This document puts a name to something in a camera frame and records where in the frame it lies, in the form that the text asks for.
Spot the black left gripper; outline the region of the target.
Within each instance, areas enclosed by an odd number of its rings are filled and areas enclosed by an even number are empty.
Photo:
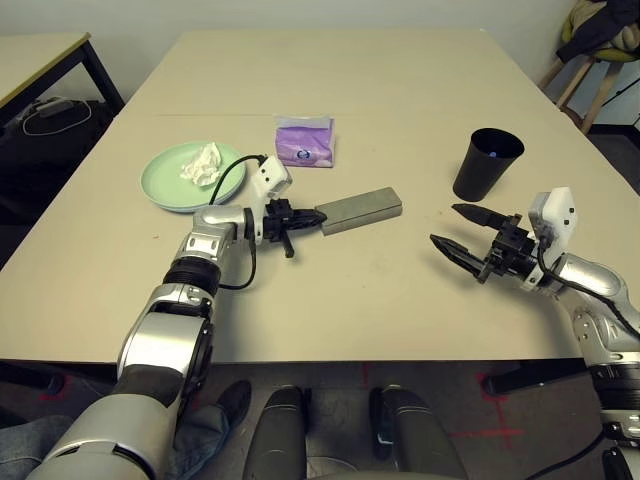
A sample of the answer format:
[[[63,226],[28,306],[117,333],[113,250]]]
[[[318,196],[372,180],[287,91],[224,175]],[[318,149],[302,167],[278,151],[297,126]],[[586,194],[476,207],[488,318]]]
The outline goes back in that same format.
[[[289,220],[292,230],[307,230],[318,228],[327,216],[317,209],[292,209],[287,199],[272,199],[266,205],[266,215],[263,218],[263,239],[270,243],[281,243],[286,258],[293,258],[295,250],[291,244],[288,227]]]

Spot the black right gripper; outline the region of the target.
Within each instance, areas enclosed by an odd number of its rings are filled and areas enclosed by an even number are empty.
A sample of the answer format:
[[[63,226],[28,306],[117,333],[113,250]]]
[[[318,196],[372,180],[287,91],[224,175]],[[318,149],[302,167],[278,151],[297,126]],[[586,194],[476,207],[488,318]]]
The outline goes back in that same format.
[[[478,282],[484,283],[491,274],[510,275],[525,281],[533,271],[536,261],[532,252],[535,241],[529,232],[519,226],[519,214],[502,215],[482,206],[458,203],[451,206],[465,219],[479,226],[497,231],[484,261],[463,245],[439,235],[430,234],[433,245],[449,261],[470,273]]]

